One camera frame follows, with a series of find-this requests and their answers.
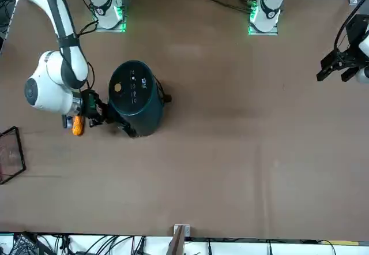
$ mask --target black strap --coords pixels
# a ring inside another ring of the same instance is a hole
[[[266,14],[266,18],[268,18],[268,19],[271,19],[271,18],[273,18],[273,17],[275,17],[276,16],[276,14],[279,12],[279,10],[280,10],[280,8],[281,8],[281,6],[279,6],[277,9],[271,9],[271,8],[269,8],[266,4],[265,4],[265,2],[264,2],[264,0],[260,0],[260,6],[261,6],[261,9],[264,11],[264,13]]]
[[[105,2],[104,4],[102,4],[101,6],[93,6],[94,10],[97,12],[98,15],[100,16],[105,16],[106,11],[110,8],[112,3],[112,0],[107,0],[107,2]]]
[[[59,47],[70,47],[70,46],[80,46],[80,40],[74,35],[70,34],[66,37],[58,38]]]

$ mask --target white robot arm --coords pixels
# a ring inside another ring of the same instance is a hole
[[[122,6],[122,0],[91,0],[99,25],[104,29],[111,29],[121,21],[115,8]]]
[[[74,30],[66,0],[30,0],[49,16],[59,51],[47,51],[25,85],[32,107],[61,114],[78,114],[78,90],[88,75],[88,65]]]
[[[269,32],[278,22],[283,0],[256,0],[255,15],[250,25],[259,32]]]
[[[29,104],[55,113],[80,113],[79,89],[85,84],[88,65],[81,50],[66,0],[30,0],[40,6],[51,20],[59,51],[47,51],[25,85]],[[120,21],[114,8],[122,0],[91,0],[99,25],[110,29]]]

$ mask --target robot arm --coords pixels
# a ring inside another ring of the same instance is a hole
[[[45,52],[25,85],[27,101],[36,108],[62,114],[73,112],[76,96],[87,78],[88,65],[74,30],[66,0],[30,0],[51,20],[59,51]]]
[[[360,83],[369,83],[369,16],[355,15],[346,26],[349,46],[345,51],[334,48],[321,60],[321,71],[317,80],[323,81],[336,70],[345,71],[341,74],[343,82],[352,77]]]
[[[256,0],[257,8],[255,16],[250,20],[250,25],[257,31],[269,32],[278,22],[283,0]]]

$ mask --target metal bracket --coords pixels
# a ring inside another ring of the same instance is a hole
[[[190,226],[187,224],[174,224],[173,235],[175,234],[179,226],[184,226],[184,236],[190,237]]]
[[[278,36],[278,28],[277,26],[274,26],[273,29],[269,32],[259,32],[251,25],[248,26],[248,34],[249,35],[269,35],[269,36]]]

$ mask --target container lid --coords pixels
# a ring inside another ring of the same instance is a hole
[[[149,103],[154,88],[151,70],[140,61],[128,61],[114,71],[109,103],[122,115],[135,115]]]

